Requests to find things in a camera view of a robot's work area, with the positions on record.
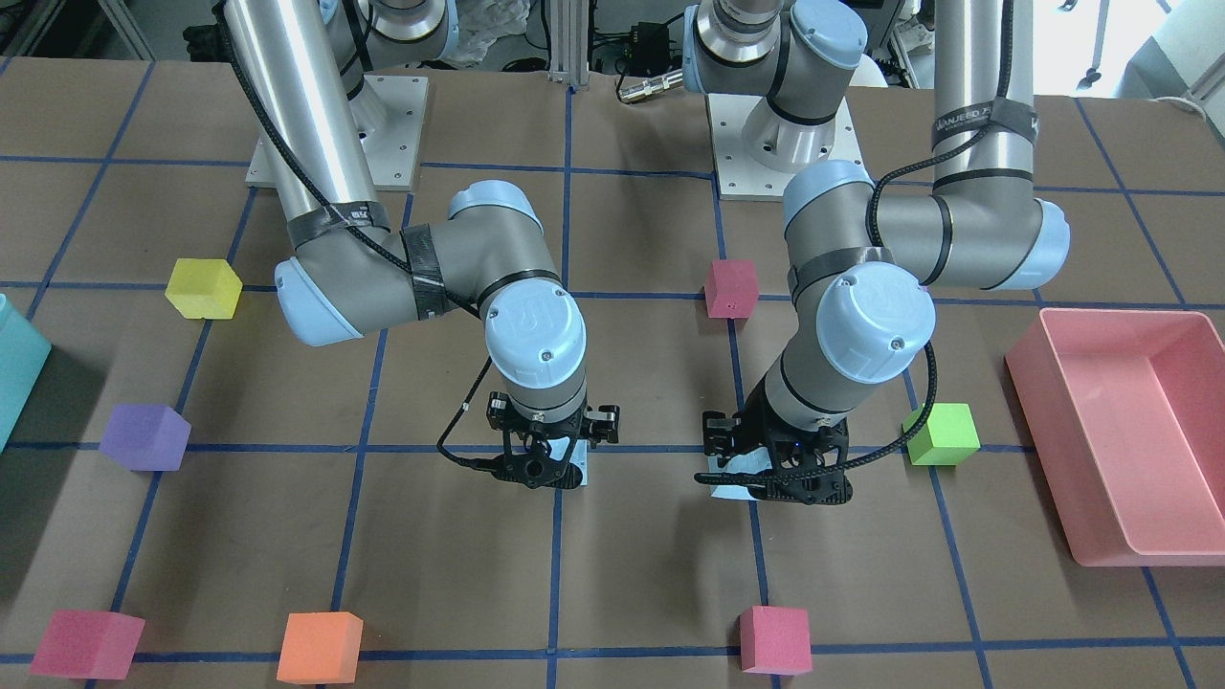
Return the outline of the silver robot arm near teal tray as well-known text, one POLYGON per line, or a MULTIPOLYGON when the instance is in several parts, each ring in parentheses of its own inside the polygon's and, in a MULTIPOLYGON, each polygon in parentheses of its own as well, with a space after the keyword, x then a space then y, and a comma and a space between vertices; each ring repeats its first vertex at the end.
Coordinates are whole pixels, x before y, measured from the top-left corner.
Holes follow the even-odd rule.
POLYGON ((477 181, 456 192, 445 222, 393 230, 337 61, 342 34, 318 2, 219 1, 213 12, 277 153, 294 253, 273 282, 293 333, 323 347, 456 309, 477 315, 488 367, 503 379, 486 409, 501 454, 451 461, 529 488, 586 484, 588 449, 617 441, 620 409, 588 406, 586 319, 526 192, 477 181))

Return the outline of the silver robot arm near pink tray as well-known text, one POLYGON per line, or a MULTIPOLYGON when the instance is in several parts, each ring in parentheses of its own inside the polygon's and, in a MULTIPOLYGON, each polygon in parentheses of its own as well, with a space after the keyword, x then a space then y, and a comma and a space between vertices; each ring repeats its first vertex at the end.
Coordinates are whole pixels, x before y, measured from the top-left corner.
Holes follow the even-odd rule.
POLYGON ((782 195, 799 326, 744 408, 703 418, 708 471, 740 497, 842 504, 845 421, 922 356, 935 371, 929 288, 1030 291, 1058 273, 1069 226, 1034 191, 1038 112, 1028 1, 936 2, 931 153, 873 179, 835 154, 782 195))

